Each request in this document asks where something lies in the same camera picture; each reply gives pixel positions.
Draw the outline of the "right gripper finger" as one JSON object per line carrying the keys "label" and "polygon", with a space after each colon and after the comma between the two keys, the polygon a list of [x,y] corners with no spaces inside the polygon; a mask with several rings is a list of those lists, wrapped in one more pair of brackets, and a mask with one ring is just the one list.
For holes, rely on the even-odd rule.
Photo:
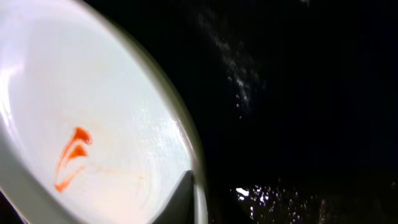
{"label": "right gripper finger", "polygon": [[194,219],[193,173],[189,170],[152,224],[194,224]]}

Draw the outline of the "light blue plate back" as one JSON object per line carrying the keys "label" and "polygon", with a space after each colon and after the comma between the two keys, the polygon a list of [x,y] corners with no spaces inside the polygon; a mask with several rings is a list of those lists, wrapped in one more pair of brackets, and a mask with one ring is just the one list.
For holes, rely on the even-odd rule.
{"label": "light blue plate back", "polygon": [[201,144],[162,69],[81,1],[1,2],[1,192],[28,223],[152,223]]}

